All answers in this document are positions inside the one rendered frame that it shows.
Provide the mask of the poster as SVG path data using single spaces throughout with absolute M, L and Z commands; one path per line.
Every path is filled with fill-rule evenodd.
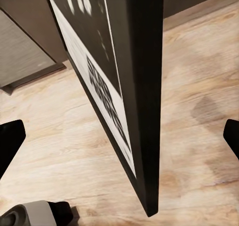
M 46 0 L 146 214 L 158 213 L 163 0 Z

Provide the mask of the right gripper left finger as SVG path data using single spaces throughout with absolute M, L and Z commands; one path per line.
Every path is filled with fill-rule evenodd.
M 26 138 L 21 119 L 0 125 L 0 179 Z

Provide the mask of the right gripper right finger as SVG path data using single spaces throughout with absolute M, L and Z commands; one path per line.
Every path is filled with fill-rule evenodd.
M 239 121 L 228 119 L 225 124 L 223 137 L 239 159 Z

